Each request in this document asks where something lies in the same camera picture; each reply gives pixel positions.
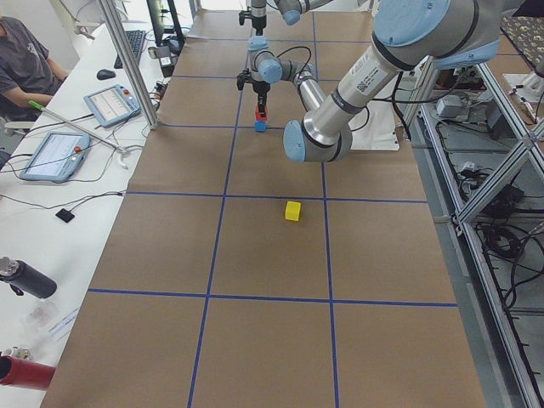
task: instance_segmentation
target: black keyboard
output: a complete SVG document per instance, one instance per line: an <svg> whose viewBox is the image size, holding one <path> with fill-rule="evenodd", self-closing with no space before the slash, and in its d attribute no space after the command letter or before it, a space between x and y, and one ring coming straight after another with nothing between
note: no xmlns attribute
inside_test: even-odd
<svg viewBox="0 0 544 408"><path fill-rule="evenodd" d="M126 30L128 43L130 48L133 50L134 58L136 62L139 62L139 57L142 55L142 49L144 49L145 43L145 31L143 30ZM113 65L114 68L122 68L122 61L117 55L116 63Z"/></svg>

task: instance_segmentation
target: black mouse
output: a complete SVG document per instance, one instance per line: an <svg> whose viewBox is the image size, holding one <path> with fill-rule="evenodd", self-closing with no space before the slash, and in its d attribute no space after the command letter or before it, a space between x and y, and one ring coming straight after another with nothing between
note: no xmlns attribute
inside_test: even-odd
<svg viewBox="0 0 544 408"><path fill-rule="evenodd" d="M100 80L100 81L103 81L105 79L110 79L110 78L113 78L116 76L116 73L114 71L110 71L110 70L100 70L96 73L96 77Z"/></svg>

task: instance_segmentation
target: yellow block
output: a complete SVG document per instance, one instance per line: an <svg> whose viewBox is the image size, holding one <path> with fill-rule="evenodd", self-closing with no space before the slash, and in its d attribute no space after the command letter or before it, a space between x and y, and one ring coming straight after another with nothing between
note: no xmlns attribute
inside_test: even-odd
<svg viewBox="0 0 544 408"><path fill-rule="evenodd" d="M286 219L289 221L298 221L301 207L302 204L300 202L288 201L286 206Z"/></svg>

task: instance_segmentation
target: white desk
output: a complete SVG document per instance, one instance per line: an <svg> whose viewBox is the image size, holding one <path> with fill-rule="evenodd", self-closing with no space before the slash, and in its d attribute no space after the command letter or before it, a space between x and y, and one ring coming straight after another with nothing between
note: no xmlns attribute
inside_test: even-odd
<svg viewBox="0 0 544 408"><path fill-rule="evenodd" d="M142 25L127 25L126 29L141 27ZM115 57L116 51L109 33L104 29L54 96L48 108L66 118L75 118L90 113L82 99L83 95L115 83L131 88L124 70L116 70L117 77L106 81L96 79L96 72L99 69L113 69ZM162 79L158 62L150 59L144 49L139 67L146 87L151 90L155 82ZM52 122L55 120L42 115L36 126ZM92 129L98 123L92 118L82 122L82 125ZM143 145L146 126L145 118L142 115L137 116L116 132L117 140L121 145ZM52 128L70 131L68 127L38 130L23 139L14 155L32 153L47 131ZM107 129L97 130L97 133L104 137L110 132ZM94 146L72 178L96 179L104 169L111 152L112 148L106 145ZM116 153L104 177L93 183L32 183L21 181L12 173L0 173L0 193L22 201L52 206L87 195L125 190L138 162L139 154L139 150L133 151L125 159L129 167L125 170L117 164ZM11 163L14 168L23 168L26 161L27 158L21 157L13 159ZM3 172L8 169L9 166L6 165ZM65 224L54 216L59 208L41 210L5 198L0 199L0 224L2 225L0 257L21 259L57 282L57 292L48 301L58 310L58 314L48 326L61 320L81 305L121 203L122 198L119 196L91 200L76 209L74 212L76 217L69 224ZM0 284L0 299L3 306L3 313L0 316L2 327L0 349L12 346L29 347L35 361L56 366L68 336L58 342L52 339L47 340L46 337L32 338L21 325L24 316L35 310L40 305L40 301L29 294L17 297L9 285L4 283ZM42 391L0 387L0 408L38 407L44 395Z"/></svg>

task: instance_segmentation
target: red cup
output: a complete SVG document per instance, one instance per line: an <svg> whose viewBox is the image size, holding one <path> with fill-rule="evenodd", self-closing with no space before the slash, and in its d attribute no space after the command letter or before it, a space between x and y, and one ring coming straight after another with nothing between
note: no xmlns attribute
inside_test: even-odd
<svg viewBox="0 0 544 408"><path fill-rule="evenodd" d="M9 355L0 356L1 385L45 391L51 383L54 370L54 367L34 361L15 359Z"/></svg>

